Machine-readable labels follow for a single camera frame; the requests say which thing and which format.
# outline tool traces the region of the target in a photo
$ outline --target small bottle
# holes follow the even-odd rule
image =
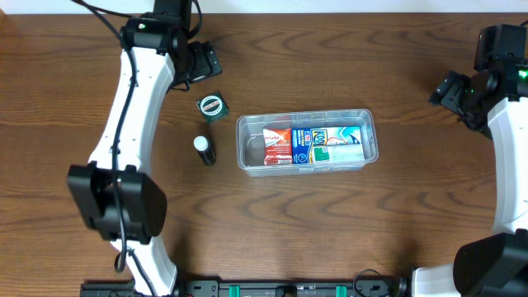
[[[211,166],[215,164],[215,152],[213,152],[213,148],[211,147],[207,138],[205,138],[204,136],[196,137],[194,145],[196,151],[198,152],[198,155],[200,155],[200,158],[202,159],[202,161],[204,161],[205,165]]]

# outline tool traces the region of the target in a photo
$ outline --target bottle cap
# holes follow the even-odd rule
[[[195,138],[195,149],[203,152],[209,147],[209,142],[207,141],[207,138],[204,136],[198,136]]]

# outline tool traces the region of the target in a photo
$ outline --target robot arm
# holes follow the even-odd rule
[[[528,81],[526,28],[500,25],[478,38],[472,78],[450,72],[430,101],[493,139],[497,210],[493,235],[463,246],[455,263],[419,268],[413,297],[524,296],[528,291]]]
[[[125,115],[117,149],[118,168],[112,167],[112,149],[117,123],[129,89],[132,68],[125,51],[121,54],[119,86],[101,140],[88,166],[74,166],[68,186],[85,224],[121,250],[119,210],[112,194],[111,174],[119,173],[126,256],[142,295],[172,295],[177,268],[159,237],[167,199],[149,178],[150,154],[158,116],[166,93],[185,83],[187,89],[222,72],[213,48],[208,44],[187,44],[197,29],[189,31],[191,1],[157,0],[154,12],[131,17],[121,28],[121,38],[131,48],[136,68],[136,85]]]

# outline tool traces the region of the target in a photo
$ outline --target white wall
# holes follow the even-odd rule
[[[154,0],[86,0],[118,12],[152,11]],[[200,0],[205,13],[528,12],[526,0]],[[7,14],[87,13],[69,0],[0,0]]]

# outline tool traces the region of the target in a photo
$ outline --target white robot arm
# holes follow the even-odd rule
[[[121,171],[124,171],[127,166],[134,166],[137,172],[150,175],[150,152],[154,132],[158,124],[163,98],[174,80],[175,68],[168,54],[157,54],[155,49],[134,47],[132,53],[136,63],[138,83],[121,131],[118,164]],[[114,132],[129,90],[130,70],[129,59],[123,51],[120,81],[110,117],[103,136],[88,161],[89,163],[95,162],[97,168],[100,169],[112,169],[111,150]],[[111,244],[114,248],[121,250],[120,239],[111,241]],[[134,249],[147,279],[152,283],[155,294],[158,296],[171,294],[176,281],[177,269],[168,257],[162,238],[152,237],[148,245],[128,240],[127,245]],[[126,264],[134,275],[136,291],[150,295],[146,280],[141,276],[130,254],[126,258]]]
[[[430,98],[493,138],[497,210],[493,235],[462,247],[454,264],[419,268],[413,297],[525,296],[528,276],[528,63],[526,28],[500,25],[478,38],[472,78],[450,72]]]
[[[495,145],[497,210],[493,233],[528,229],[528,98],[501,100],[488,113]],[[453,264],[418,268],[412,274],[413,297],[460,297]]]

